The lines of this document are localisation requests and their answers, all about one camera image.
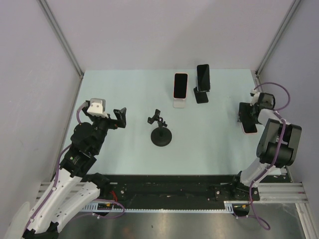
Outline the black phone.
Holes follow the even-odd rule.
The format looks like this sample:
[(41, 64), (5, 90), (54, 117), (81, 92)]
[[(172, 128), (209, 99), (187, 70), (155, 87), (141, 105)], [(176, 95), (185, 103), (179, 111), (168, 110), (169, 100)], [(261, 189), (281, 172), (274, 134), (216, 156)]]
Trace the black phone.
[(199, 92), (210, 91), (210, 71), (208, 64), (197, 65), (197, 90)]

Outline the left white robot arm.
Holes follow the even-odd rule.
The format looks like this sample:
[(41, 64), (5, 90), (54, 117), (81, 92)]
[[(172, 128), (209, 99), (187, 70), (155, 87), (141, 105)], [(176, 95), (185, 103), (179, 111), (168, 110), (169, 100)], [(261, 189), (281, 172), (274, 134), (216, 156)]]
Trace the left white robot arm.
[(60, 154), (62, 160), (55, 177), (30, 210), (29, 220), (22, 234), (24, 239), (56, 239), (64, 227), (87, 204), (105, 199), (110, 193), (110, 181), (104, 175), (88, 176), (96, 162), (110, 129), (126, 127), (126, 108), (114, 110), (115, 119), (90, 103), (82, 106), (91, 122), (79, 122), (71, 136), (71, 144)]

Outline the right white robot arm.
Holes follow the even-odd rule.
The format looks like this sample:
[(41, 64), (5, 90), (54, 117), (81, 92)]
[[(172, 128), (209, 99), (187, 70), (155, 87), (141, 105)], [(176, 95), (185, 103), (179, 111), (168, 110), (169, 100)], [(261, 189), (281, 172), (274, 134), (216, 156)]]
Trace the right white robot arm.
[(258, 124), (264, 130), (257, 145), (256, 159), (236, 175), (230, 187), (230, 195), (236, 200), (243, 199), (274, 170), (293, 164), (302, 133), (300, 126), (287, 122), (275, 110), (274, 95), (256, 90), (250, 95), (251, 102), (239, 104), (238, 121), (245, 134), (256, 133)]

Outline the black rectangular phone stand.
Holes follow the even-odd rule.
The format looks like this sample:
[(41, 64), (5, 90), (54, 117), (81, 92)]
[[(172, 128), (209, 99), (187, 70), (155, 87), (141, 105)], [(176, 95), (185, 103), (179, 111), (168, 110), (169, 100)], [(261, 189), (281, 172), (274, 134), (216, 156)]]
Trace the black rectangular phone stand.
[(193, 89), (193, 91), (194, 91), (194, 95), (195, 95), (195, 99), (196, 99), (197, 104), (205, 104), (205, 103), (209, 102), (207, 92), (209, 92), (210, 90), (199, 91), (198, 87), (195, 87)]

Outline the black round-base phone stand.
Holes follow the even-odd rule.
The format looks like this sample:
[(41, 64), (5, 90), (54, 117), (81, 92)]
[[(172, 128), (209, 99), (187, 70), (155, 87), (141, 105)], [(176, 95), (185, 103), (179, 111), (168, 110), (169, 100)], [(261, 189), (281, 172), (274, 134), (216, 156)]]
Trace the black round-base phone stand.
[(158, 127), (151, 132), (151, 141), (154, 145), (159, 147), (167, 146), (172, 140), (172, 133), (167, 128), (167, 123), (160, 116), (160, 110), (156, 109), (152, 117), (148, 117), (147, 122), (153, 124), (158, 123)]

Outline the pink phone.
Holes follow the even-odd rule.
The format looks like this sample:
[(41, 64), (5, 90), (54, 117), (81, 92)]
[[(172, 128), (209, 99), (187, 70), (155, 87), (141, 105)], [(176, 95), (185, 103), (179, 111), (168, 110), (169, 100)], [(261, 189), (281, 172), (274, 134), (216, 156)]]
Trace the pink phone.
[(242, 125), (243, 132), (245, 134), (255, 134), (255, 133), (257, 133), (257, 128), (256, 128), (255, 124), (241, 123), (241, 125)]

